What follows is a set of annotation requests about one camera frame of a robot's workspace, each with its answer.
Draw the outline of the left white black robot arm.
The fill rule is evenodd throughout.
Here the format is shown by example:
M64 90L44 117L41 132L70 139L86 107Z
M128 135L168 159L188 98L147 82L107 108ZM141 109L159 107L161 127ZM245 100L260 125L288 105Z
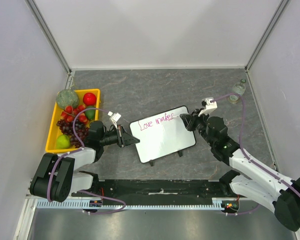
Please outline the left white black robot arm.
M29 192L33 196L47 199L49 202L62 203L67 197L82 190L89 197L96 196L100 185L94 181L93 173L75 170L97 162L104 153L104 147L118 145L120 148L138 144L140 140L127 133L121 125L106 130L102 121L93 121L84 139L84 147L63 154L47 152L42 156L39 166L30 183Z

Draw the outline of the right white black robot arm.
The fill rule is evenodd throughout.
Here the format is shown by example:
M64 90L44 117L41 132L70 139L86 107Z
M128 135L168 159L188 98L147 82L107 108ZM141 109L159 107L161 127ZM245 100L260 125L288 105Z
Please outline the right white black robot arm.
M271 211L288 230L300 229L300 178L285 176L250 155L228 136L221 117L195 110L182 113L180 118L188 131L198 131L218 161L232 167L219 184L223 196L247 197Z

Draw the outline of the white whiteboard black frame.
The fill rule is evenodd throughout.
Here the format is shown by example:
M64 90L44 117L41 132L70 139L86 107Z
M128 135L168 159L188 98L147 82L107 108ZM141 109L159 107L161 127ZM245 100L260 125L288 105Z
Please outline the white whiteboard black frame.
M140 140L135 146L142 164L196 145L195 134L185 128L181 119L172 118L187 113L188 108L182 105L129 124L132 135Z

